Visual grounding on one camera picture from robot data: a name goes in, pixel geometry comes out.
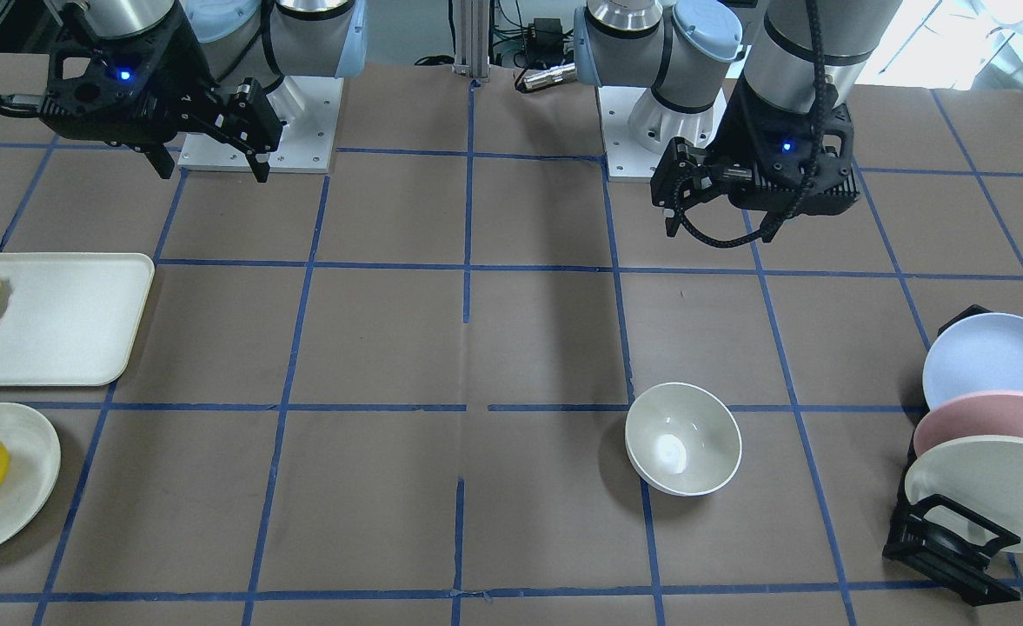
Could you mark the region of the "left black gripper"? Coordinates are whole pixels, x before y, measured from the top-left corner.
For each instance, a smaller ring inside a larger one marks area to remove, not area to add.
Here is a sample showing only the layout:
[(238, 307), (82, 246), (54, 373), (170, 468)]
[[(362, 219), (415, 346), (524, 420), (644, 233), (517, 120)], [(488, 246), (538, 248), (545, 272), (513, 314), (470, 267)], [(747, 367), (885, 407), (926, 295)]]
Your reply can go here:
[[(824, 118), (813, 185), (797, 210), (808, 216), (836, 216), (860, 199), (852, 119), (844, 103), (835, 103), (838, 91), (832, 84), (825, 92), (833, 108)], [(738, 209), (788, 209), (807, 173), (813, 143), (809, 111), (779, 110), (739, 80), (714, 141), (702, 148), (674, 137), (654, 167), (651, 199), (663, 209), (666, 237), (677, 235), (686, 209), (718, 196), (727, 196)]]

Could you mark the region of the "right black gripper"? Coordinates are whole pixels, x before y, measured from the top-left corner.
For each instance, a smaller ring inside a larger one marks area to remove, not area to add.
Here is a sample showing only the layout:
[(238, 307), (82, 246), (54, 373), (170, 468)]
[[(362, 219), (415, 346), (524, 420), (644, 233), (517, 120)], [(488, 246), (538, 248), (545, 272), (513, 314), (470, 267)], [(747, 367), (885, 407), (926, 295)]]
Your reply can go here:
[(66, 17), (42, 94), (0, 94), (0, 115), (37, 119), (70, 140), (125, 146), (164, 179), (175, 167), (167, 143), (201, 132), (240, 150), (267, 183), (283, 131), (257, 79), (220, 88), (185, 17), (153, 17), (119, 38), (90, 17)]

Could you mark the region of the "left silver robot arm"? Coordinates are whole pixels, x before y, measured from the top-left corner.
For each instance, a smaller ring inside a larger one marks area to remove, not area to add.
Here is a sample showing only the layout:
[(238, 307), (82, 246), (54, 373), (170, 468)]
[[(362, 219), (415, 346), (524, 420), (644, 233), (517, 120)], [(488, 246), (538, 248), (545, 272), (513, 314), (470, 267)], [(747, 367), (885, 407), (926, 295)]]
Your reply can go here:
[(744, 50), (721, 1), (588, 1), (575, 68), (582, 83), (644, 89), (637, 127), (659, 156), (650, 193), (668, 236), (768, 243), (789, 219), (860, 198), (847, 99), (899, 8), (772, 1)]

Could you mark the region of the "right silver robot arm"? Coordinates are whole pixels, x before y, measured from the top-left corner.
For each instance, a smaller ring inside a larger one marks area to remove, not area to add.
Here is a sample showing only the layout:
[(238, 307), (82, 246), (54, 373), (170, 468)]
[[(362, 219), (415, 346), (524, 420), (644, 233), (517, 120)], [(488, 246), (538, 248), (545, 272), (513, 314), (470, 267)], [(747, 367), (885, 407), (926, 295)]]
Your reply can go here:
[(345, 79), (367, 60), (363, 1), (50, 1), (42, 94), (0, 115), (176, 168), (328, 173)]

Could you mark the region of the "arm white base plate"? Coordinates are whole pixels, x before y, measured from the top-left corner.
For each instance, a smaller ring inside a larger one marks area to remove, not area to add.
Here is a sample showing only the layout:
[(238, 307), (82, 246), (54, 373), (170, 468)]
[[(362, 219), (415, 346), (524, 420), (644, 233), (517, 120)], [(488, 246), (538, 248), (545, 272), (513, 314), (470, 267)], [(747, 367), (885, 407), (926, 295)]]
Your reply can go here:
[[(269, 102), (284, 122), (269, 154), (272, 173), (328, 174), (345, 82), (333, 77), (286, 77)], [(177, 165), (192, 171), (249, 173), (248, 158), (205, 135), (187, 135)]]
[(708, 110), (697, 114), (663, 107), (649, 88), (602, 86), (597, 98), (612, 182), (649, 182), (673, 138), (682, 137), (698, 148), (708, 146), (727, 108), (722, 89)]

